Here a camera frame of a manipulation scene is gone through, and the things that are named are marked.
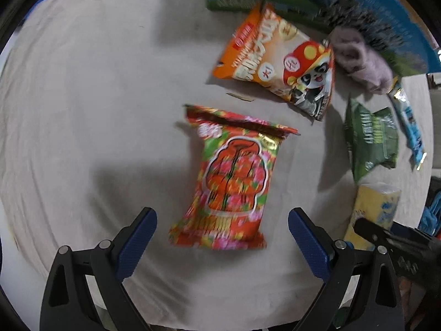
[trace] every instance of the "blue snack wrapper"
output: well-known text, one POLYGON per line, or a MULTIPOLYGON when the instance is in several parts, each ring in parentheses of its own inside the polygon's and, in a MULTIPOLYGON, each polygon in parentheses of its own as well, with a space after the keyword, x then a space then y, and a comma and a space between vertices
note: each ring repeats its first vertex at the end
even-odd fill
POLYGON ((400 81, 396 82, 393 89, 388 93, 388 96, 406 131, 407 146, 412 149, 416 170, 420 170, 427 153, 424 150, 421 131, 416 124, 409 98, 407 98, 400 81))

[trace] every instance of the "white tabletop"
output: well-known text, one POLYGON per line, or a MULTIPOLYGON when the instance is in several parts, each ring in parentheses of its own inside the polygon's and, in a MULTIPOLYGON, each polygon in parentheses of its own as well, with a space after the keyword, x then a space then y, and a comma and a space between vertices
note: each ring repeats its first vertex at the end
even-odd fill
MULTIPOLYGON (((288 231, 288 212, 302 207, 333 238, 343 235, 356 195, 343 136, 348 97, 371 111, 391 104, 363 95, 338 69, 326 117, 312 124, 257 84, 211 78, 243 18, 210 12, 205 0, 47 0, 34 10, 0 80, 0 192, 22 253, 42 275, 61 245, 94 247, 149 206, 158 228, 124 282, 148 323, 244 331, 303 315, 320 280, 288 231), (202 147, 184 103, 302 134, 285 140, 277 157, 261 225, 265 250, 169 245, 170 226, 192 200, 202 147)), ((404 87, 428 157, 413 172, 400 131, 397 168, 378 166, 362 181, 401 188, 396 220, 416 226, 431 175, 433 124, 425 77, 405 79, 404 87)))

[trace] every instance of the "orange snack bag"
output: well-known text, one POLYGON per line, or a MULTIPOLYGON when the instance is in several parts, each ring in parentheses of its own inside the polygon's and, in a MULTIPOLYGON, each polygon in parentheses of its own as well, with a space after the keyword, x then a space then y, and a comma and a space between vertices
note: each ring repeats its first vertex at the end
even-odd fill
POLYGON ((281 142, 297 130, 220 109, 186 105, 204 141, 193 202, 170 229, 173 244, 262 248, 259 232, 281 142))
POLYGON ((334 55, 270 4, 258 4, 233 35, 213 75, 257 82, 322 120, 334 86, 334 55))

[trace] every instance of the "pink towel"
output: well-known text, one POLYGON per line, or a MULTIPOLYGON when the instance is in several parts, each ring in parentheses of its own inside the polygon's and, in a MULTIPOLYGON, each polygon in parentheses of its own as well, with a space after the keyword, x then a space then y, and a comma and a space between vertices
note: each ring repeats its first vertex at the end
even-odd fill
POLYGON ((337 26, 329 35, 335 60, 368 92, 386 94, 392 86, 392 70, 380 54, 367 46, 353 28, 337 26))

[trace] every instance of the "white fabric surface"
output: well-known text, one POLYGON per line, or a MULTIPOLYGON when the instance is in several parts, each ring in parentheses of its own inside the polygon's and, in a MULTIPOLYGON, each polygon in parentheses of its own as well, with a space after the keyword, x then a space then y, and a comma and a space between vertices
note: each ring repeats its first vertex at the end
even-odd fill
MULTIPOLYGON (((288 231, 288 212, 302 207, 332 237, 343 236, 356 193, 342 130, 348 96, 372 111, 391 104, 385 96, 364 100, 362 88, 338 69, 325 120, 311 124, 257 84, 211 78, 243 18, 210 12, 205 0, 47 0, 31 14, 0 80, 0 192, 22 253, 42 275, 61 245, 94 247, 150 206, 157 231, 124 282, 148 323, 244 331, 303 315, 320 282, 288 231), (284 141, 277 157, 261 225, 265 250, 168 244, 169 227, 192 199, 202 147, 183 103, 302 134, 284 141)), ((400 132, 397 169, 378 166, 363 182, 399 186, 396 220, 416 226, 431 175, 433 127, 425 77, 404 86, 426 162, 412 172, 400 132)))

